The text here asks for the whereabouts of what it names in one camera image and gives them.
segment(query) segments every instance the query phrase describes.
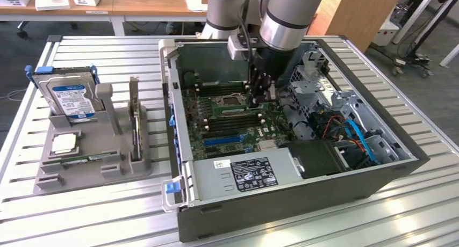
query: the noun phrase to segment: motherboard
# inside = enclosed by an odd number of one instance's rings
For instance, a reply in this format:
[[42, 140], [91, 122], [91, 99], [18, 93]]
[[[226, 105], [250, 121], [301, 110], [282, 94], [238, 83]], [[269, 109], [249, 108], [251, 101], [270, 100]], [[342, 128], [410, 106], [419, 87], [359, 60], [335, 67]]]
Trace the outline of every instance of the motherboard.
[[185, 90], [195, 160], [263, 151], [294, 140], [279, 104], [249, 108], [247, 97], [241, 83]]

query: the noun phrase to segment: paper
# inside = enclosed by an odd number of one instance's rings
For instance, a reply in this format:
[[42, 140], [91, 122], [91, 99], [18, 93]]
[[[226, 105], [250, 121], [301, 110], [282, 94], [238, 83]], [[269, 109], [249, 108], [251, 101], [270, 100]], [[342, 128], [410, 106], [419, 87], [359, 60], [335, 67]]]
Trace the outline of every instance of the paper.
[[207, 12], [207, 4], [202, 4], [202, 0], [186, 0], [190, 11]]

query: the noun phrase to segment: metal slotted table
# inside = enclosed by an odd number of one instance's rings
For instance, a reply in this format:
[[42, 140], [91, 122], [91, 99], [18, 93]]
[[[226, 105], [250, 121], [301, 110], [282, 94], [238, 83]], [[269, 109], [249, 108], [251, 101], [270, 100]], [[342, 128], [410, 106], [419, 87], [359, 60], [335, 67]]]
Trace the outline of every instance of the metal slotted table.
[[[161, 182], [171, 176], [158, 41], [165, 37], [63, 37], [49, 42], [39, 66], [94, 63], [114, 83], [114, 103], [129, 101], [129, 79], [141, 79], [149, 107], [153, 174], [149, 178], [37, 197], [34, 180], [50, 109], [30, 85], [0, 167], [0, 244], [7, 246], [430, 246], [459, 244], [458, 147], [422, 114], [350, 41], [323, 37], [375, 97], [431, 157], [410, 176], [369, 199], [273, 223], [181, 243], [177, 214], [165, 213]], [[335, 68], [331, 76], [349, 88]]]

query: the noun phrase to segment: warning label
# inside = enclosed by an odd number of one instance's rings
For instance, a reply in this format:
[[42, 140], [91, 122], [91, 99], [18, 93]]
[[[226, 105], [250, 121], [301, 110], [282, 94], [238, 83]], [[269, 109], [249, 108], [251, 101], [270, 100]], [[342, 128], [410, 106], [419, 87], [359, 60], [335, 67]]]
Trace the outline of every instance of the warning label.
[[231, 170], [241, 192], [278, 185], [267, 157], [234, 162]]

